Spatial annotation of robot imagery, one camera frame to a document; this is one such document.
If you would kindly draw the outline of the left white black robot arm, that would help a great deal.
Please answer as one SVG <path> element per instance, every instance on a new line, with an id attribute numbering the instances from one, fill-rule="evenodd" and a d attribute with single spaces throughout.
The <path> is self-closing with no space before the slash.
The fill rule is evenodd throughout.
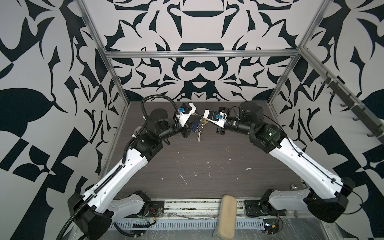
<path id="1" fill-rule="evenodd" d="M 151 199 L 141 191 L 115 201 L 115 196 L 128 181 L 163 148 L 170 137 L 181 134 L 187 138 L 199 119 L 193 104 L 176 109 L 173 118 L 164 109 L 144 113 L 145 123 L 127 143 L 122 159 L 93 187 L 83 194 L 73 194 L 68 200 L 70 218 L 61 229 L 60 240 L 74 223 L 81 239 L 98 240 L 111 224 L 130 215 L 146 215 Z"/>

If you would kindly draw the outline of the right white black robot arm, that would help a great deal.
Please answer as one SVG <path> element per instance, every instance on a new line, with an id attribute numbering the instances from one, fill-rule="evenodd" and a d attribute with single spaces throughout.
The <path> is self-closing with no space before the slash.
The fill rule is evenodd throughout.
<path id="1" fill-rule="evenodd" d="M 307 185 L 304 190 L 267 190 L 252 217 L 286 210 L 308 211 L 323 222 L 334 223 L 345 214 L 354 181 L 333 174 L 295 145 L 278 125 L 265 122 L 264 110 L 257 103 L 240 103 L 237 116 L 231 116 L 231 110 L 206 110 L 204 118 L 217 125 L 220 135 L 226 131 L 247 135 L 255 147 L 281 161 Z"/>

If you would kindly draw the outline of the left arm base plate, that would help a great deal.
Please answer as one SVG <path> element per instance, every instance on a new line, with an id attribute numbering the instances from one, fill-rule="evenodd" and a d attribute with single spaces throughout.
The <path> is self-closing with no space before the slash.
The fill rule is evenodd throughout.
<path id="1" fill-rule="evenodd" d="M 165 202 L 164 201 L 151 201 L 147 217 L 157 218 L 164 213 Z"/>

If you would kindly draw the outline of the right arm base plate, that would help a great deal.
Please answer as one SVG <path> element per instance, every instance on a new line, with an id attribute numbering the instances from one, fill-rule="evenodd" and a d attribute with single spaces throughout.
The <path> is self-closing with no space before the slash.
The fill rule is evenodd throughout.
<path id="1" fill-rule="evenodd" d="M 245 214 L 248 218 L 257 218 L 270 215 L 268 210 L 263 210 L 260 200 L 245 200 L 244 207 Z"/>

